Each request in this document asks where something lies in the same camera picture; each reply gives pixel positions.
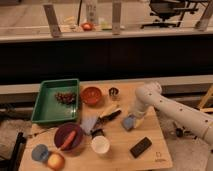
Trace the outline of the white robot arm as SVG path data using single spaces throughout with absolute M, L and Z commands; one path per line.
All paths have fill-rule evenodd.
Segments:
M 143 118 L 150 106 L 179 122 L 210 145 L 205 171 L 213 171 L 213 116 L 166 98 L 158 82 L 142 84 L 135 89 L 135 100 L 130 113 Z

